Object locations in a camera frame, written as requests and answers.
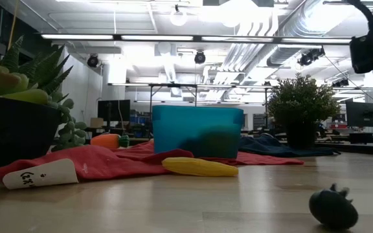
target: white paper tag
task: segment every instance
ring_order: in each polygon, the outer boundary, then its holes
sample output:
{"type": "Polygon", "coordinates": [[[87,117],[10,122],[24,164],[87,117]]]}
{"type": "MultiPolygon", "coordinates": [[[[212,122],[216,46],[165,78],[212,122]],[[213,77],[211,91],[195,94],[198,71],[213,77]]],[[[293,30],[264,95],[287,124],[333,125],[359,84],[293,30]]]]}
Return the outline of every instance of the white paper tag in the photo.
{"type": "Polygon", "coordinates": [[[16,189],[78,183],[78,179],[72,160],[60,159],[33,168],[8,173],[4,176],[3,183],[8,189],[16,189]]]}

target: black plant pot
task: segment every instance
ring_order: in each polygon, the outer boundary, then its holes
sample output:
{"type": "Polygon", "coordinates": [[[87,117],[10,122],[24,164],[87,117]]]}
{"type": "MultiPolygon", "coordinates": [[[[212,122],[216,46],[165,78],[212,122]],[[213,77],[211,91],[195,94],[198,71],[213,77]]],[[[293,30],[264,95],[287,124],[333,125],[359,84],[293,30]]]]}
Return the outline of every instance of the black plant pot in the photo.
{"type": "Polygon", "coordinates": [[[45,155],[60,120],[52,107],[0,98],[0,167],[45,155]]]}
{"type": "Polygon", "coordinates": [[[297,122],[286,126],[288,145],[293,149],[308,149],[315,145],[317,125],[297,122]]]}

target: orange carrot toy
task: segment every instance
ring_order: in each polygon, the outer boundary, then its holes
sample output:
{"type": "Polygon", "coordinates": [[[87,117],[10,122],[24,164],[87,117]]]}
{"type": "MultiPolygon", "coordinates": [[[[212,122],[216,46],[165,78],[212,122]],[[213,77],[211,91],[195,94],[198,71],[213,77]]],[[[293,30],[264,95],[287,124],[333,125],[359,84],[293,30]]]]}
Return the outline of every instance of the orange carrot toy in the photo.
{"type": "Polygon", "coordinates": [[[103,146],[108,149],[116,149],[119,147],[129,146],[129,137],[127,135],[120,136],[114,133],[106,133],[99,136],[95,136],[90,140],[91,145],[103,146]]]}

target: dark green toy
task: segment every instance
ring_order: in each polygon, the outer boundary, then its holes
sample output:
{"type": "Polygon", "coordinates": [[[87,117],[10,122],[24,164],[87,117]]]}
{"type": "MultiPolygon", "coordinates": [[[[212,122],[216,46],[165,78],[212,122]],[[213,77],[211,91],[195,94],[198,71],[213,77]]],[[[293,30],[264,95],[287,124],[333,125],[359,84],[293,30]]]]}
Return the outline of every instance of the dark green toy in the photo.
{"type": "Polygon", "coordinates": [[[330,189],[315,192],[309,200],[311,214],[328,228],[342,230],[353,227],[358,214],[352,205],[353,200],[347,200],[349,188],[336,190],[336,184],[330,189]]]}

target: red cloth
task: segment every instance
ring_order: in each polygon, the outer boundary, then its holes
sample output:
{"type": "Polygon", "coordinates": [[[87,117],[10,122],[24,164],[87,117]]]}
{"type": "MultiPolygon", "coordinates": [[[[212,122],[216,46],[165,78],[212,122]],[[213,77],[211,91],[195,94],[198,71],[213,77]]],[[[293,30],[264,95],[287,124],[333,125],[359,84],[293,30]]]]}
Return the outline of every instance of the red cloth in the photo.
{"type": "MultiPolygon", "coordinates": [[[[173,150],[153,154],[153,142],[145,142],[128,149],[109,150],[100,146],[80,146],[54,153],[48,153],[38,159],[18,160],[0,168],[0,181],[10,173],[39,166],[59,159],[71,159],[79,179],[112,179],[129,175],[157,175],[170,173],[162,166],[169,157],[194,157],[191,152],[173,150]]],[[[297,159],[283,159],[265,155],[238,152],[237,159],[202,158],[229,165],[279,165],[303,164],[297,159]]]]}

